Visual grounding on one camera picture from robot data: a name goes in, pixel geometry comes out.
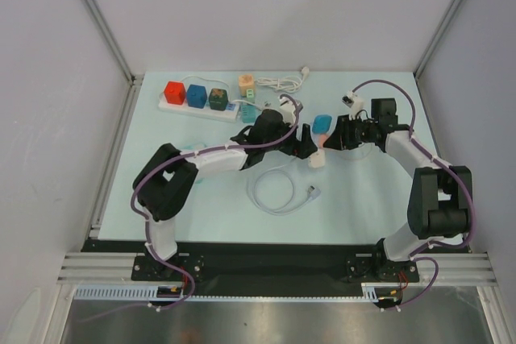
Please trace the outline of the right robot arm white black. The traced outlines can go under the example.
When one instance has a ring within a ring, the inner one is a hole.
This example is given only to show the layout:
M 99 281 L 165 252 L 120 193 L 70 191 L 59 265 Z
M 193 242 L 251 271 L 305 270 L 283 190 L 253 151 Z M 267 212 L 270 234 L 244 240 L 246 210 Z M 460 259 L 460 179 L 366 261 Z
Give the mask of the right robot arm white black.
M 371 113 L 360 116 L 364 102 L 354 93 L 343 97 L 350 113 L 337 118 L 335 129 L 323 146 L 353 150 L 363 143 L 377 146 L 395 159 L 412 179 L 407 221 L 376 245 L 372 272 L 391 280 L 418 253 L 432 247 L 452 249 L 449 241 L 463 236 L 458 248 L 468 246 L 474 229 L 472 173 L 431 154 L 417 139 L 412 125 L 401 124 L 392 98 L 372 100 Z

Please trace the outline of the white power strip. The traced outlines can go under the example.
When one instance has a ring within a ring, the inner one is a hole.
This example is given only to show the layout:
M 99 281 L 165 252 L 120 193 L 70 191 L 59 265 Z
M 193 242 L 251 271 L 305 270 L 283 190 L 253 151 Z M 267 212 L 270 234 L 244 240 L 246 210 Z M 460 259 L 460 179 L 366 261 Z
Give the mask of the white power strip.
M 201 109 L 188 106 L 186 102 L 184 102 L 182 105 L 168 103 L 164 95 L 161 94 L 159 96 L 158 108 L 165 112 L 174 114 L 188 115 L 221 122 L 236 122 L 240 111 L 240 104 L 229 103 L 225 110 L 212 110 L 209 103 L 206 103 L 205 106 Z

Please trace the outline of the blue square adapter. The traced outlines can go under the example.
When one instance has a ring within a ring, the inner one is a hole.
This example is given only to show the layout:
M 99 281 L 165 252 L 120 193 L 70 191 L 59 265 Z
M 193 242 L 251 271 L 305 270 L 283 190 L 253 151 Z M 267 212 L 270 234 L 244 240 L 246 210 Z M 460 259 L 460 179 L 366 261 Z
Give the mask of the blue square adapter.
M 331 128 L 332 117 L 329 114 L 318 114 L 315 116 L 312 132 L 316 135 L 326 134 Z

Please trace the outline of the dark green cube adapter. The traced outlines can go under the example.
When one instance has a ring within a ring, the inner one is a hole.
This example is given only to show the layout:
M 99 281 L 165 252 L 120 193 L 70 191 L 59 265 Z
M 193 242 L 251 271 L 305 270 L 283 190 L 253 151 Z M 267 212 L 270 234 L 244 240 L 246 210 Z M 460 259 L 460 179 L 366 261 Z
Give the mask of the dark green cube adapter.
M 212 88 L 208 96 L 208 102 L 212 110 L 224 111 L 229 102 L 227 91 L 225 89 Z

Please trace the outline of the pink small plug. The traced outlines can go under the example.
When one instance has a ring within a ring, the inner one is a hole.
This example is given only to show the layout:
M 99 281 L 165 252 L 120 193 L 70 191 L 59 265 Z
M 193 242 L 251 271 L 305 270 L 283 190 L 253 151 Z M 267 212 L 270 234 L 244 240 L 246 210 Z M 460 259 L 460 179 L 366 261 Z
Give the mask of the pink small plug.
M 318 147 L 324 148 L 324 143 L 327 141 L 328 135 L 327 134 L 320 134 L 318 136 Z

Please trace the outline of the teal triangular power strip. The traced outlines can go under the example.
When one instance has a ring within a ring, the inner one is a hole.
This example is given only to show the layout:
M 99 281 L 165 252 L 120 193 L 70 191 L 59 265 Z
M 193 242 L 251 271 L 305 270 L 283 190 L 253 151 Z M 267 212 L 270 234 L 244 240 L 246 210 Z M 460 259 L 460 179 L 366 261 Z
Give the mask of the teal triangular power strip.
M 184 147 L 181 148 L 181 154 L 192 153 L 194 151 L 200 151 L 201 149 L 204 149 L 205 147 L 206 147 L 206 143 L 204 143 L 204 142 L 191 143 L 190 145 L 185 145 Z M 203 179 L 200 177 L 200 173 L 198 173 L 194 184 L 199 185 L 202 182 L 203 182 Z

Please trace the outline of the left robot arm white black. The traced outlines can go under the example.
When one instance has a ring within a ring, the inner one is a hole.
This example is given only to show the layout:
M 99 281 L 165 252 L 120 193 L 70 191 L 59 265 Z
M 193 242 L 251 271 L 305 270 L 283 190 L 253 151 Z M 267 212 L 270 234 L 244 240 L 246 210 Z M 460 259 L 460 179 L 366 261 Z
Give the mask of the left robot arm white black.
M 198 151 L 180 151 L 170 143 L 160 146 L 135 178 L 130 199 L 131 210 L 144 219 L 145 246 L 152 255 L 149 270 L 161 280 L 176 274 L 175 217 L 196 180 L 249 169 L 271 151 L 307 159 L 318 148 L 308 124 L 302 126 L 300 139 L 297 130 L 298 116 L 288 123 L 279 112 L 265 110 L 222 145 Z

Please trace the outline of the white square adapter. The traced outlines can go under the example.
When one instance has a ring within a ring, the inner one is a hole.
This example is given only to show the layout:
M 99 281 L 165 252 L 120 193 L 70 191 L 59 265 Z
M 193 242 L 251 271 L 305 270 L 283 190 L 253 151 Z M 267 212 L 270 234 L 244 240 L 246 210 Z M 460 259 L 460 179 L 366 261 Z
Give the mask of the white square adapter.
M 326 153 L 322 148 L 308 157 L 308 166 L 310 168 L 322 168 L 326 165 Z

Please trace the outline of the round light blue socket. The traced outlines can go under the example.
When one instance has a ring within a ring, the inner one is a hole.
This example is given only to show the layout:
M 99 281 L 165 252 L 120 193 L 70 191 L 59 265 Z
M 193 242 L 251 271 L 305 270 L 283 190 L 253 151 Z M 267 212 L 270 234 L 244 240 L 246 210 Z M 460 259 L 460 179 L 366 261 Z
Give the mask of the round light blue socket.
M 323 198 L 307 162 L 290 160 L 253 169 L 246 182 L 249 201 L 261 212 L 274 217 L 299 213 Z

